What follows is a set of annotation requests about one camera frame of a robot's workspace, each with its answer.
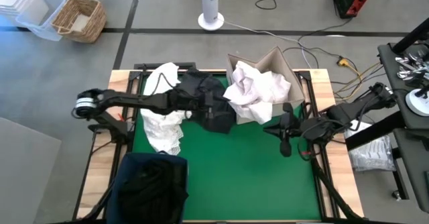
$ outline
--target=open cardboard box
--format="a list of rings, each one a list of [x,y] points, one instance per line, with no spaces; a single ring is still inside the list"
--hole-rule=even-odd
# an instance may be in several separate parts
[[[304,101],[304,91],[300,81],[296,77],[294,71],[290,68],[289,64],[286,62],[283,57],[282,50],[275,47],[273,50],[268,52],[264,57],[261,58],[258,62],[252,62],[250,60],[233,56],[228,54],[229,63],[227,64],[227,80],[229,85],[232,85],[233,82],[233,71],[238,61],[242,61],[256,69],[261,73],[272,71],[274,73],[282,74],[285,79],[290,82],[291,87],[288,95],[288,103],[291,103],[293,108],[297,107]],[[283,114],[283,104],[273,104],[273,114],[272,116],[280,116]],[[240,117],[237,115],[237,124],[249,123],[253,120],[248,118]]]

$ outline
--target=black cloth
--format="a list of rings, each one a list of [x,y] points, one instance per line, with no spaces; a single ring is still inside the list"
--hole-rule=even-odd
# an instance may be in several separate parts
[[[186,193],[186,167],[150,160],[118,193],[119,212],[129,224],[171,224],[180,220]]]
[[[229,133],[235,123],[234,109],[228,99],[223,97],[226,88],[212,74],[190,68],[181,78],[179,88],[193,96],[210,93],[206,102],[212,104],[211,113],[197,111],[192,113],[191,120],[200,124],[205,130],[217,133]]]

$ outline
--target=table frame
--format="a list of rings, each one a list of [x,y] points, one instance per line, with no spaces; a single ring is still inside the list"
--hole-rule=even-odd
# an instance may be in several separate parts
[[[179,71],[183,71],[183,70],[186,70],[190,66],[194,66],[192,63],[187,63],[187,62],[175,63],[175,64],[177,64],[180,67]],[[150,72],[151,72],[150,69],[156,68],[157,65],[151,66],[150,64],[145,64],[144,67],[145,67],[145,70],[143,70],[143,71],[130,71],[129,72],[127,88],[125,89],[128,93],[138,93],[141,90],[142,79],[144,78],[144,76],[147,74],[150,74]],[[208,71],[214,75],[216,75],[216,74],[225,75],[225,70],[208,70]],[[313,83],[312,83],[312,74],[308,70],[297,70],[296,74],[303,80],[303,86],[305,86],[305,85],[307,86],[307,87],[304,87],[304,90],[307,92],[306,96],[308,97],[306,101],[310,100],[310,102],[313,105],[313,108],[312,108],[314,110],[313,114],[316,114],[318,111],[317,106],[316,106],[317,99],[316,99],[316,96],[314,94],[314,87],[313,87]],[[109,109],[109,112],[112,115],[114,115],[114,113],[118,114],[119,111],[120,111],[120,108],[114,108],[113,107],[113,108]],[[131,116],[132,119],[136,119],[137,111],[136,111],[136,109],[122,108],[122,116],[124,118],[127,118],[127,116]],[[124,155],[125,152],[130,152],[132,150],[132,147],[133,147],[132,144],[128,145],[128,146],[121,146],[119,144],[114,146],[115,150],[114,150],[114,154],[113,154],[113,161],[112,161],[112,168],[111,168],[111,172],[110,172],[109,185],[112,183],[112,181],[116,175],[117,168],[119,166],[119,163],[121,161],[122,156]],[[323,167],[324,172],[327,173],[329,181],[332,182],[332,175],[331,175],[331,171],[330,171],[330,162],[328,161],[328,154],[327,154],[326,150],[322,150],[322,155],[318,158],[318,162]],[[89,164],[90,164],[90,157],[88,158],[88,165],[87,165],[86,174],[88,172]],[[84,190],[84,184],[86,182],[86,174],[85,174],[84,180],[82,181],[80,195],[78,197],[76,209],[75,209],[74,216],[73,216],[74,219],[78,215],[79,207],[81,204],[81,198],[82,198],[82,194],[83,194],[83,190]],[[317,176],[314,176],[314,183],[315,183],[316,191],[318,193],[318,205],[319,205],[319,211],[320,211],[321,217],[343,217],[343,214],[338,210],[338,207],[337,207],[336,203],[334,202],[334,199],[327,193],[326,188],[324,187],[323,183],[321,183],[319,181]],[[356,212],[358,212],[360,215],[362,215],[360,201],[359,201],[359,206],[357,207]]]

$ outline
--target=wooden table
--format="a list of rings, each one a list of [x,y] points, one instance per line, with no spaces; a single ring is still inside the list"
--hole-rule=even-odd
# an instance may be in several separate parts
[[[318,111],[334,105],[335,99],[332,93],[328,71],[326,69],[309,71],[311,73],[312,86],[314,89],[314,95],[316,97]],[[112,71],[109,81],[109,89],[113,89],[115,91],[126,91],[129,73],[130,70]],[[309,101],[306,87],[304,87],[304,91],[307,98],[306,100]],[[122,108],[111,107],[107,111],[113,117],[120,119]],[[342,134],[338,134],[335,139],[344,141]],[[97,148],[108,141],[110,141],[110,134],[108,132],[100,133],[95,139],[94,148]],[[122,155],[125,153],[125,148],[126,146],[122,147]],[[97,153],[90,158],[88,171],[86,178],[84,179],[82,196],[79,200],[80,204],[77,217],[84,217],[106,191],[109,183],[114,151],[115,144],[110,144],[97,151]],[[346,145],[330,142],[326,147],[326,152],[328,155],[331,176],[335,188],[344,198],[346,203],[352,208],[352,210],[356,214],[363,217],[361,201],[359,198],[359,193],[357,192],[355,177],[351,168]],[[330,209],[330,197],[325,188],[322,188],[322,192],[326,206],[326,215],[328,217],[332,217],[332,210]]]

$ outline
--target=plastic bag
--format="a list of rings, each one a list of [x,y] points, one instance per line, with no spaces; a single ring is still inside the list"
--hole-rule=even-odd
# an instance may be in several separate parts
[[[356,120],[352,121],[353,129],[356,128],[357,122]],[[344,136],[348,138],[370,126],[371,124],[362,122],[357,131],[347,130],[344,132]],[[390,138],[387,135],[349,151],[349,157],[353,170],[358,172],[366,170],[395,170]]]

